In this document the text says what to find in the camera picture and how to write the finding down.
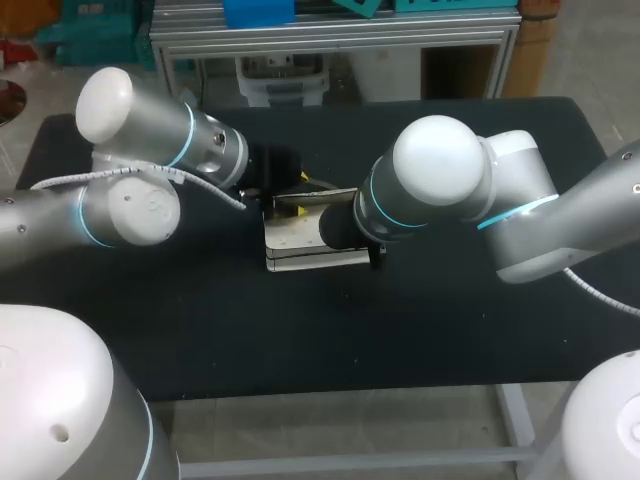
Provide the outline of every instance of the white cable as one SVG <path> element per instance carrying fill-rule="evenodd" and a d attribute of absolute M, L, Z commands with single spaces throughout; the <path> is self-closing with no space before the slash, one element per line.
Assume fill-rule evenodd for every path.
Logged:
<path fill-rule="evenodd" d="M 630 315 L 634 315 L 636 317 L 640 317 L 640 310 L 639 309 L 631 307 L 631 306 L 629 306 L 629 305 L 627 305 L 625 303 L 619 302 L 617 300 L 614 300 L 610 296 L 605 295 L 604 293 L 602 293 L 599 290 L 596 290 L 591 285 L 589 285 L 587 282 L 582 280 L 578 275 L 576 275 L 573 272 L 573 270 L 571 270 L 570 268 L 565 268 L 564 269 L 564 273 L 566 273 L 567 277 L 569 277 L 573 282 L 575 282 L 580 288 L 586 290 L 587 293 L 593 295 L 594 297 L 596 297 L 601 302 L 604 302 L 607 305 L 612 306 L 613 308 L 617 308 L 618 310 L 622 310 L 623 312 L 628 313 Z"/>
<path fill-rule="evenodd" d="M 184 170 L 179 170 L 177 168 L 164 167 L 162 165 L 156 165 L 154 163 L 142 163 L 138 162 L 134 166 L 130 167 L 122 167 L 116 168 L 114 170 L 102 170 L 98 172 L 91 173 L 80 173 L 77 175 L 65 175 L 62 177 L 53 177 L 47 180 L 42 180 L 41 182 L 36 183 L 31 190 L 41 190 L 43 188 L 49 188 L 56 185 L 64 185 L 67 183 L 80 183 L 80 182 L 88 182 L 91 180 L 96 180 L 99 178 L 107 178 L 114 177 L 116 175 L 128 175 L 131 173 L 140 173 L 140 172 L 153 172 L 155 174 L 161 174 L 163 177 L 175 181 L 177 177 L 182 177 L 185 180 L 188 180 L 196 185 L 201 186 L 205 190 L 216 195 L 218 198 L 225 201 L 227 204 L 231 205 L 233 208 L 237 208 L 238 210 L 244 210 L 247 208 L 245 204 L 237 201 L 234 198 L 231 198 L 229 195 L 224 193 L 215 185 L 202 180 L 200 177 L 196 177 L 195 175 L 185 172 Z"/>

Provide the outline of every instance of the brown cardboard box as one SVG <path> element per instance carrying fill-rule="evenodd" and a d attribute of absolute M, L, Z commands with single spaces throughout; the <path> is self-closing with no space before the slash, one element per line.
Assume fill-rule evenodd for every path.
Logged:
<path fill-rule="evenodd" d="M 523 17 L 553 18 L 558 14 L 562 0 L 520 0 L 518 9 Z"/>
<path fill-rule="evenodd" d="M 538 93 L 555 32 L 555 18 L 522 22 L 502 89 L 503 98 L 534 97 Z"/>

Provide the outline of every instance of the blue box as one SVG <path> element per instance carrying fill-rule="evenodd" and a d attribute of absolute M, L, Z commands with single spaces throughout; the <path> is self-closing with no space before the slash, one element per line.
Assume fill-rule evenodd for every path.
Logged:
<path fill-rule="evenodd" d="M 229 28 L 271 27 L 296 21 L 294 0 L 223 0 Z"/>
<path fill-rule="evenodd" d="M 382 3 L 382 0 L 333 0 L 349 10 L 359 13 L 367 18 L 373 17 Z"/>
<path fill-rule="evenodd" d="M 396 12 L 515 7 L 518 0 L 395 0 Z"/>

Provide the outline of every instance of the yellow object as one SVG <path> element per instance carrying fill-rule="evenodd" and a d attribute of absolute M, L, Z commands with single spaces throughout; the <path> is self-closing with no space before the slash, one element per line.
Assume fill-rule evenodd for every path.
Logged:
<path fill-rule="evenodd" d="M 0 38 L 32 36 L 60 18 L 62 0 L 0 0 Z"/>

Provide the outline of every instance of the white container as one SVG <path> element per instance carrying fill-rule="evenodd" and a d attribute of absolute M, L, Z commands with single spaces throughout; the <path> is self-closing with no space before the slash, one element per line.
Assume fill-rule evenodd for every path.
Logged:
<path fill-rule="evenodd" d="M 356 51 L 349 54 L 353 76 L 367 102 L 420 100 L 420 47 Z"/>
<path fill-rule="evenodd" d="M 247 97 L 250 107 L 275 105 L 322 105 L 329 90 L 328 62 L 322 62 L 322 71 L 312 75 L 291 78 L 247 78 L 242 72 L 242 59 L 236 58 L 236 74 L 240 93 Z"/>

